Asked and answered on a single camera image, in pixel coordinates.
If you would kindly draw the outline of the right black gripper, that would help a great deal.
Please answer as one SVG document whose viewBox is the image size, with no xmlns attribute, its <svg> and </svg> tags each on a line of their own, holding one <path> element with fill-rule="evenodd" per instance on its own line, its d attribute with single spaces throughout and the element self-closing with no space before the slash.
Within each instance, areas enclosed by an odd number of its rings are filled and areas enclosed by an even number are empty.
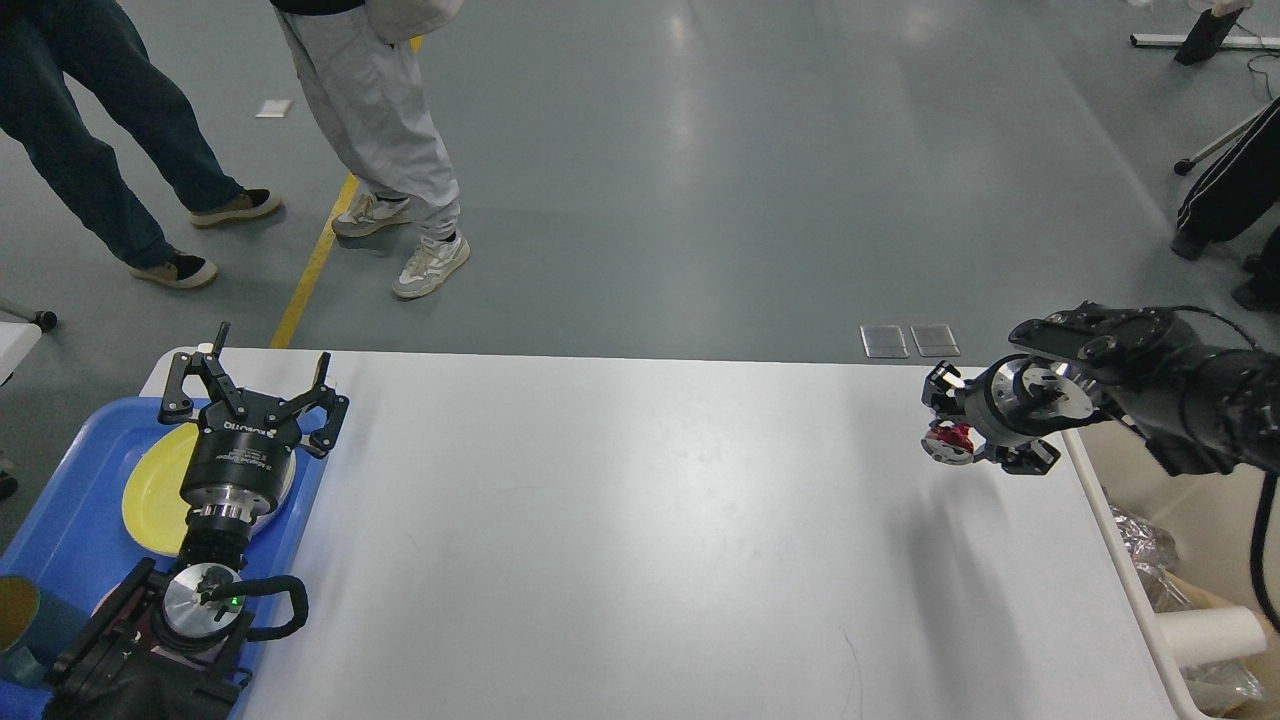
<svg viewBox="0 0 1280 720">
<path fill-rule="evenodd" d="M 938 363 L 925 375 L 922 402 L 931 427 L 972 427 L 986 460 L 1015 477 L 1047 475 L 1061 454 L 1039 438 L 1098 416 L 1066 364 L 1030 355 L 1004 357 L 974 379 Z"/>
</svg>

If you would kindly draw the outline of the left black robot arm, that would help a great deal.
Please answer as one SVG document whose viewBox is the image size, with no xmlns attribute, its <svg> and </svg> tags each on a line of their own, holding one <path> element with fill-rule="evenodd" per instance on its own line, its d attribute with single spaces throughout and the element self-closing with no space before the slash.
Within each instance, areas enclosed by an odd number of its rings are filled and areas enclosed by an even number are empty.
<svg viewBox="0 0 1280 720">
<path fill-rule="evenodd" d="M 229 329 L 173 356 L 157 410 L 161 424 L 196 432 L 174 561 L 138 561 L 60 652 L 44 676 L 46 719 L 227 719 L 253 675 L 244 647 L 287 638 L 308 619 L 298 577 L 244 569 L 253 537 L 285 514 L 297 452 L 325 459 L 349 400 L 328 384 L 330 354 L 292 398 L 239 387 L 220 359 Z"/>
</svg>

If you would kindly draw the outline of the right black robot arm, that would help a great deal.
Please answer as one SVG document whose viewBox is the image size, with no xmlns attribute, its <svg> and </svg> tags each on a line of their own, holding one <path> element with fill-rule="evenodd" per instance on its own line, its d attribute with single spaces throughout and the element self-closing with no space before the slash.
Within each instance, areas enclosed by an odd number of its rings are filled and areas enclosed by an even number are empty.
<svg viewBox="0 0 1280 720">
<path fill-rule="evenodd" d="M 1014 354 L 964 379 L 940 363 L 924 380 L 932 419 L 922 447 L 954 466 L 992 462 L 1042 477 L 1059 460 L 1051 434 L 1117 421 L 1170 475 L 1263 473 L 1251 532 L 1251 588 L 1268 625 L 1265 544 L 1277 500 L 1279 360 L 1247 340 L 1206 345 L 1179 306 L 1084 302 L 1016 325 Z"/>
</svg>

